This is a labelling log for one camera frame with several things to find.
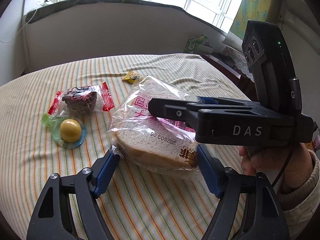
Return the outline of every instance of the hand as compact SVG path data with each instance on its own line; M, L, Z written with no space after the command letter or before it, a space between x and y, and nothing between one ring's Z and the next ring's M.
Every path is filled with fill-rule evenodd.
M249 159L247 150L240 146L239 155L242 156L241 168L245 175L256 174L258 171L280 170L289 154L291 146L272 147ZM283 194L288 194L303 185L313 171L312 159L303 143L294 149L291 160L284 171L284 181L281 186Z

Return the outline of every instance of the white cable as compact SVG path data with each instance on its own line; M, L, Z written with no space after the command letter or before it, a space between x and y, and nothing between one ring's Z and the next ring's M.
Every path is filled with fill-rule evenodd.
M35 11L35 13L33 14L33 16L30 18L30 20L28 20L28 22L25 23L25 25L22 26L22 28L16 33L16 35L13 36L13 38L12 38L11 40L9 40L9 41L1 41L1 40L0 40L0 42L2 42L2 43L8 43L8 42L12 41L12 40L19 34L19 32L21 32L22 29L32 20L32 18L33 18L34 15L36 14L38 8L37 8L37 7L34 7L34 8L32 8L32 9L30 10L30 11L32 11L32 10L35 9L35 8L36 8L36 11Z

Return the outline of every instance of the ribbed cuff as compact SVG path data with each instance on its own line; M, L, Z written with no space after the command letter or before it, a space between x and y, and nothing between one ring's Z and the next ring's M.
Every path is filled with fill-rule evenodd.
M313 172L311 173L310 178L293 192L289 194L281 194L279 191L278 199L283 211L291 210L302 203L310 195L318 182L319 159L313 151L308 151L310 152L312 163L314 164Z

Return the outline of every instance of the blue gripper pad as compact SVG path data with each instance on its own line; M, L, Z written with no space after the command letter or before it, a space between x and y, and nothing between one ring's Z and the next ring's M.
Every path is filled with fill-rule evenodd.
M197 146L197 152L199 168L209 191L215 194L217 198L221 198L223 191L220 187L220 183L222 183L220 178L223 177L224 172L222 163L219 159L211 156L204 144Z
M99 198L101 194L104 194L109 186L109 183L111 181L112 175L116 170L116 167L118 166L120 160L120 155L116 154L110 154L107 161L103 165L103 168L101 169L101 172L97 176L97 186L94 192L92 193L92 196L94 198Z
M208 98L208 97L199 97L202 101L202 104L207 104L207 105L218 105L219 103L214 100L213 98Z

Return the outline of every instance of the printed date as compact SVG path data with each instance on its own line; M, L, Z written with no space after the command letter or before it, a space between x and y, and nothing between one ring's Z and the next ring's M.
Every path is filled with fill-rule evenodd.
M159 140L162 140L164 142L170 143L172 145L176 145L176 143L177 143L177 141L171 140L170 138L167 138L167 137L164 137L164 136L161 136L161 135L157 135L154 132L150 133L150 136L158 138Z

